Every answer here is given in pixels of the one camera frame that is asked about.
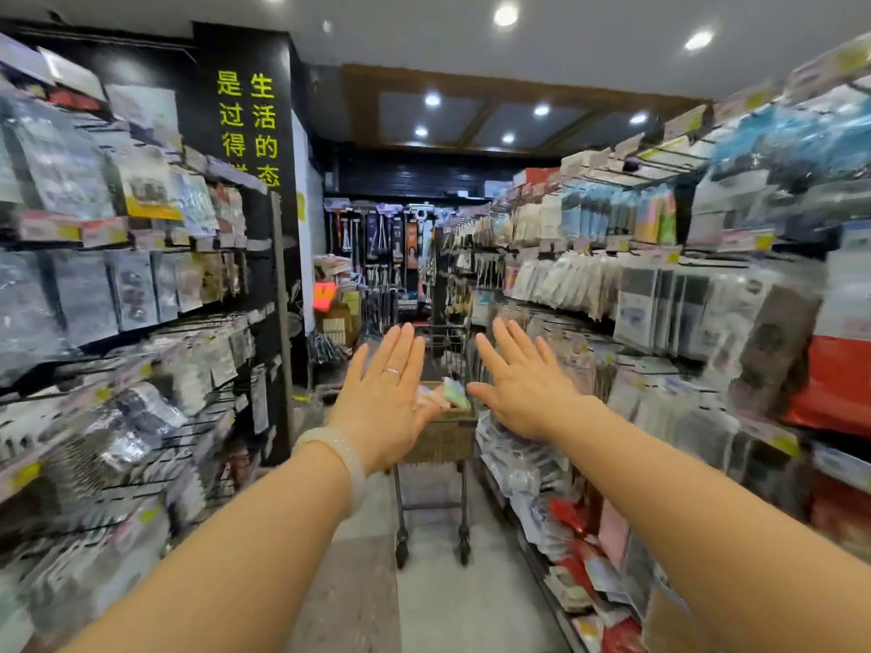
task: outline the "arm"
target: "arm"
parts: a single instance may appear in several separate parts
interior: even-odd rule
[[[354,355],[328,426],[369,475],[399,461],[438,406],[413,409],[423,343],[411,326],[391,330],[364,372],[366,356],[365,346]],[[341,457],[320,442],[303,446],[207,520],[66,653],[280,650],[350,494]]]
[[[701,461],[578,395],[543,340],[477,340],[495,387],[470,392],[552,441],[626,517],[693,614],[735,653],[855,653],[871,638],[871,569]]]

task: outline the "recessed light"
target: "recessed light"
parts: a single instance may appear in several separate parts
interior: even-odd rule
[[[696,50],[701,50],[712,41],[713,32],[710,29],[703,29],[690,36],[690,40],[686,42],[684,48],[690,52],[695,52]]]
[[[505,3],[495,10],[493,22],[499,27],[511,27],[517,22],[517,6]]]

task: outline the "aisle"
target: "aisle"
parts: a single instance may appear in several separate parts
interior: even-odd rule
[[[403,500],[458,499],[452,465],[402,468]],[[469,472],[472,557],[455,553],[459,512],[412,512],[410,556],[396,571],[393,478],[368,480],[315,578],[287,651],[293,653],[564,653],[568,650],[517,535]]]

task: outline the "bracelet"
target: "bracelet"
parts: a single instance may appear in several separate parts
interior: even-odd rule
[[[351,510],[345,517],[354,516],[360,510],[363,500],[366,498],[366,472],[363,470],[360,456],[351,448],[342,434],[332,428],[312,428],[310,431],[305,432],[296,440],[294,453],[309,442],[322,442],[335,451],[339,458],[342,459],[348,473],[351,475]]]

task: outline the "hand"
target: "hand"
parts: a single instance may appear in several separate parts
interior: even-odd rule
[[[584,397],[560,370],[543,339],[533,344],[516,322],[506,326],[501,318],[493,321],[493,334],[502,356],[483,334],[475,337],[475,344],[495,386],[474,382],[469,393],[514,433],[552,441],[572,414],[580,415]]]
[[[406,323],[384,335],[365,369],[368,346],[361,346],[347,367],[342,392],[328,426],[343,435],[360,457],[366,476],[400,461],[421,430],[441,412],[436,403],[415,408],[423,370],[424,339]]]

